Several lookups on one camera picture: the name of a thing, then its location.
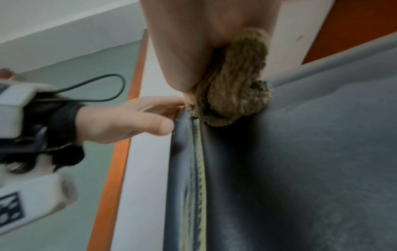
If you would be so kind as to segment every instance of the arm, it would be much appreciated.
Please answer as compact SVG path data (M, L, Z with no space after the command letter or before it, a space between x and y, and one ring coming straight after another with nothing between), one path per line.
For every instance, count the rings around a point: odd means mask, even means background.
M141 0L167 83L192 93L213 50L247 27L274 32L281 0Z

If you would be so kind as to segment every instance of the wire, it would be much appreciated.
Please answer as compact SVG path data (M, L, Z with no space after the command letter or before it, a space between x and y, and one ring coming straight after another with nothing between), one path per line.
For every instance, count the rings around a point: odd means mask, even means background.
M81 83L74 84L74 85L66 87L66 88L58 89L58 90L54 91L54 93L62 93L62 92L66 92L66 91L71 91L71 90L74 90L74 89L79 88L81 86L84 86L86 84L95 82L97 80L105 79L105 78L113 77L113 76L118 77L119 79L121 79L122 87L121 87L120 91L116 95L114 95L113 97L110 97L110 98L105 98L105 99L41 98L41 99L33 100L32 102L34 102L34 103L78 103L78 102L106 102L106 101L114 100L114 99L118 98L123 93L123 91L125 89L125 86L126 86L125 78L122 75L116 74L116 73L97 76L95 78L88 79L88 80L83 81Z

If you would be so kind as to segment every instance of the orange wooden panel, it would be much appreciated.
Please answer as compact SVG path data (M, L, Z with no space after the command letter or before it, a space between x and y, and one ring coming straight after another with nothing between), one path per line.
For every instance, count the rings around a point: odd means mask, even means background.
M397 0L336 0L303 63L396 31Z
M127 100L139 97L147 48L148 32L145 30ZM126 139L115 144L108 176L99 201L98 211L96 213L91 237L88 242L87 251L110 250L130 143L131 139Z

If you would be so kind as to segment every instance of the crumpled towel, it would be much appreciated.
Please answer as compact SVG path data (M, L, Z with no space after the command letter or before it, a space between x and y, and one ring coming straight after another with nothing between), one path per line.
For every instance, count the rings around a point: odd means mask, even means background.
M190 115L223 127L265 108L271 101L271 89L258 78L266 65L269 42L266 32L244 29L230 45L215 50L197 86L196 105L185 105Z

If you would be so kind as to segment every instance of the floor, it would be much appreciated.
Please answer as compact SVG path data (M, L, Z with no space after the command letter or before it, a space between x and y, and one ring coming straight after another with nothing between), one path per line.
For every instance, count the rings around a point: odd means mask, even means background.
M23 73L20 79L66 87L86 79L119 73L129 83L138 57L140 41L74 58L55 65ZM114 78L100 80L67 93L73 98L99 99L117 93L120 84ZM115 105L127 98L128 88L116 100L102 104ZM77 202L52 216L0 237L2 251L83 251L86 250L99 199L105 183L113 145L86 143L86 158L77 166L64 168L77 184Z

